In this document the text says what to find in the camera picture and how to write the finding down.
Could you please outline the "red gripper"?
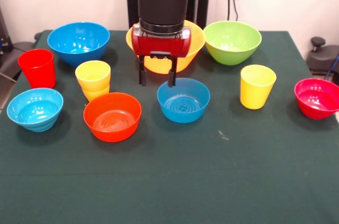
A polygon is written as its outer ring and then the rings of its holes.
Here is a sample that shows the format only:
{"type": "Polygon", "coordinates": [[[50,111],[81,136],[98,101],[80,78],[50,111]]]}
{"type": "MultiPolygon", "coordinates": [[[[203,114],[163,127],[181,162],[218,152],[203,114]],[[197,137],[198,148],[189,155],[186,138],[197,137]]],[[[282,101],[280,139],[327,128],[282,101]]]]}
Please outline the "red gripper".
{"type": "Polygon", "coordinates": [[[139,56],[139,84],[146,86],[147,71],[145,57],[171,58],[171,68],[168,73],[168,86],[175,86],[177,58],[186,57],[191,44],[191,28],[184,26],[174,35],[160,36],[147,33],[136,23],[131,28],[131,45],[136,55],[139,56]]]}

